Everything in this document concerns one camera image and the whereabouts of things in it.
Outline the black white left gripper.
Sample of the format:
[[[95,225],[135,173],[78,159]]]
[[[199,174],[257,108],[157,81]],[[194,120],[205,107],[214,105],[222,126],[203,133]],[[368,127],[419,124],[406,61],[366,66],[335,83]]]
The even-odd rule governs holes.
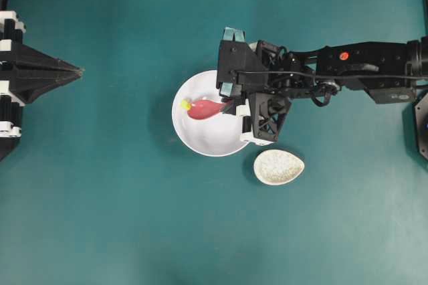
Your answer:
[[[79,67],[22,44],[25,32],[25,24],[15,11],[1,11],[1,160],[21,140],[23,107],[83,74]],[[13,76],[14,67],[35,75]]]

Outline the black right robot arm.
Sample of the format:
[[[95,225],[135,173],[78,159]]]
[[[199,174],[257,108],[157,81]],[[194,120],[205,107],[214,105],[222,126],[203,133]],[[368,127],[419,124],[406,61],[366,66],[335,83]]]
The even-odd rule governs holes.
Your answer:
[[[368,94],[377,104],[414,102],[427,79],[427,38],[407,43],[363,42],[288,51],[266,41],[249,45],[223,39],[216,87],[242,117],[242,138],[259,145],[278,141],[293,99],[325,107],[342,88]]]

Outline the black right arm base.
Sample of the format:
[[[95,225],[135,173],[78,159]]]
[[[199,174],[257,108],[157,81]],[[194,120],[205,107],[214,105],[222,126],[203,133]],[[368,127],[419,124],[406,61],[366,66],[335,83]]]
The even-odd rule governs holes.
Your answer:
[[[427,89],[417,95],[402,112],[406,153],[419,165],[427,167]]]

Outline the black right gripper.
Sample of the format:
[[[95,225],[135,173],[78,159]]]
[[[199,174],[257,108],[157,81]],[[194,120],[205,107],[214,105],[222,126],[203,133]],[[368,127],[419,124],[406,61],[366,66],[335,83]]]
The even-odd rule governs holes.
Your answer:
[[[222,97],[221,112],[242,116],[241,142],[266,145],[278,140],[292,100],[309,99],[321,106],[321,79],[312,67],[321,50],[290,51],[262,40],[248,45],[267,68],[267,88],[237,98]]]

